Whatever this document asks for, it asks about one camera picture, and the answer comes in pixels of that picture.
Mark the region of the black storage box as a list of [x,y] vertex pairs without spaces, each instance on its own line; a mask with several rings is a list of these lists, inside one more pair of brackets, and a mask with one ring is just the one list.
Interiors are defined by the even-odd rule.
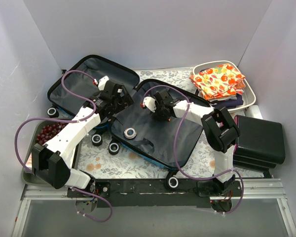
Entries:
[[285,161],[282,124],[238,115],[238,125],[241,135],[233,155],[234,166],[266,172]]

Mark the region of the blue fish-print suitcase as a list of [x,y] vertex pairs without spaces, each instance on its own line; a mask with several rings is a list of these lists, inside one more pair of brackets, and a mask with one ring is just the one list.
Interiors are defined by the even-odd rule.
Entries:
[[[82,106],[82,98],[97,92],[91,78],[100,79],[103,76],[123,84],[132,96],[134,104],[112,118],[104,119],[94,128],[90,134],[92,145],[102,145],[103,134],[108,132],[111,135],[108,147],[111,155],[117,155],[120,148],[125,147],[166,171],[177,165],[184,167],[201,134],[204,134],[202,127],[188,120],[180,124],[179,118],[158,121],[152,117],[149,110],[140,107],[140,101],[146,91],[154,95],[162,89],[161,84],[166,82],[157,79],[140,81],[135,71],[106,58],[90,55],[77,62],[65,79],[56,81],[48,90],[47,97],[59,110],[69,116],[75,116]],[[178,98],[178,91],[181,90],[191,102],[203,105],[203,101],[195,92],[172,86],[169,93],[173,98]],[[137,132],[137,136],[132,140],[126,139],[123,134],[124,130],[130,127]]]

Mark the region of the orange floral cloth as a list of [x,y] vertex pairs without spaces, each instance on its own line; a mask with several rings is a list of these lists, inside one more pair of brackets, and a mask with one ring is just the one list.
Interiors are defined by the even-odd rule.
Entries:
[[200,97],[210,101],[226,100],[244,92],[245,76],[230,63],[206,68],[190,76],[191,82],[199,91]]

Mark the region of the dark purple garment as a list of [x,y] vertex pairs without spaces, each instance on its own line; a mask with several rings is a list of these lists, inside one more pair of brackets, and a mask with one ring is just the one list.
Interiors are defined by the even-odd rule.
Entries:
[[213,101],[211,103],[212,107],[214,108],[223,108],[226,107],[227,109],[235,109],[237,106],[243,105],[243,98],[242,95],[237,94],[236,97],[233,99],[222,100],[222,101]]

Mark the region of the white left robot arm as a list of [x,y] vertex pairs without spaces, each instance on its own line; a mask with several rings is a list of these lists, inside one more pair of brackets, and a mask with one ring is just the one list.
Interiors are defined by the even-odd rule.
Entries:
[[91,197],[95,185],[91,175],[73,168],[73,153],[81,140],[104,119],[109,119],[134,103],[125,86],[113,81],[100,84],[100,91],[87,99],[73,120],[45,144],[32,148],[32,173],[55,189],[77,187],[83,197]]

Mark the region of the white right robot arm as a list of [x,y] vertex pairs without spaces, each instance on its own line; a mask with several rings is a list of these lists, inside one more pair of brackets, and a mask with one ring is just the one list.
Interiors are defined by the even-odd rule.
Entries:
[[169,120],[180,118],[182,124],[188,120],[203,127],[208,144],[215,151],[214,192],[219,196],[231,191],[229,181],[233,178],[233,152],[240,130],[225,107],[204,107],[187,99],[173,98],[167,90],[145,97],[143,105],[154,115]]

